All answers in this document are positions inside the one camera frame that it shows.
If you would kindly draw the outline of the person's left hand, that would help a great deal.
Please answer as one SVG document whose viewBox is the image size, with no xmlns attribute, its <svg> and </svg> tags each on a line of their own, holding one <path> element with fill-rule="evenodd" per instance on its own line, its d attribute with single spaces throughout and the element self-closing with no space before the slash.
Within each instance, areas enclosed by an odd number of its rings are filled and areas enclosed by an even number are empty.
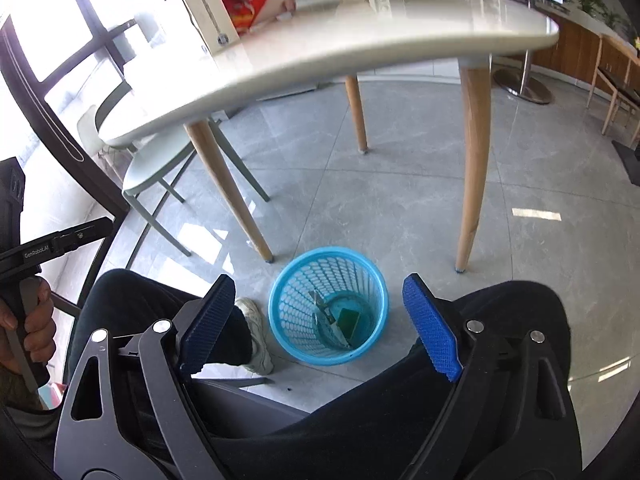
<svg viewBox="0 0 640 480">
<path fill-rule="evenodd" d="M 26 337 L 23 347 L 32 362 L 47 364 L 54 355 L 56 325 L 52 318 L 53 308 L 50 285 L 43 278 L 38 278 L 38 304 L 24 322 Z M 17 326 L 17 319 L 10 308 L 1 301 L 1 328 L 4 330 L 1 336 L 1 366 L 14 374 L 21 375 L 20 364 L 6 341 L 6 335 L 14 332 Z"/>
</svg>

